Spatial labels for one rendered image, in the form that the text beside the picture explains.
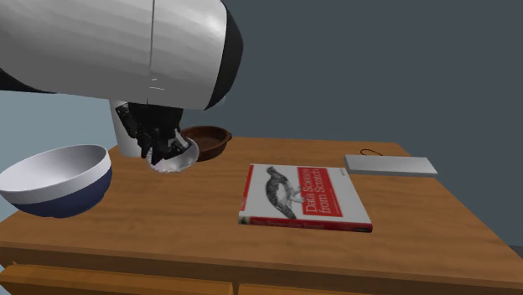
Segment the wooden desk with drawers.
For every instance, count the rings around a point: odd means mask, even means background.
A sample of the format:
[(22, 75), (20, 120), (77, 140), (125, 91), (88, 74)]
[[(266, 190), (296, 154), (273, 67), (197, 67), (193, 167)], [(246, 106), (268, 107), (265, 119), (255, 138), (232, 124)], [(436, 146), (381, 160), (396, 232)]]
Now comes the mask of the wooden desk with drawers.
[(0, 222), (0, 265), (30, 264), (376, 295), (523, 295), (523, 259), (433, 178), (355, 175), (371, 233), (240, 225), (253, 163), (340, 167), (393, 142), (236, 137), (210, 161), (156, 173), (110, 151), (92, 210)]

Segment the red and white book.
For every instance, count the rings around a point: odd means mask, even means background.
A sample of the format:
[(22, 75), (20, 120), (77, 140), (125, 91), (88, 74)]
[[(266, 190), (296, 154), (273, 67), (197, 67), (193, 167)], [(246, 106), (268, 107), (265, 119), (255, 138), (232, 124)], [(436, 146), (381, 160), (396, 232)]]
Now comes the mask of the red and white book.
[(253, 163), (241, 225), (371, 233), (373, 225), (343, 168)]

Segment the white and blue bowl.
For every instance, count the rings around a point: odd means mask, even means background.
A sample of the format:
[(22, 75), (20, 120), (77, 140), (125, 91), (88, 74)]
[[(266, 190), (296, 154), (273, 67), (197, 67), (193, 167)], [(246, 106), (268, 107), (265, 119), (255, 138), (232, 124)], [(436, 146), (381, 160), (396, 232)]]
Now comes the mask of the white and blue bowl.
[(0, 196), (39, 217), (68, 218), (92, 209), (111, 184), (108, 151), (99, 145), (60, 147), (0, 173)]

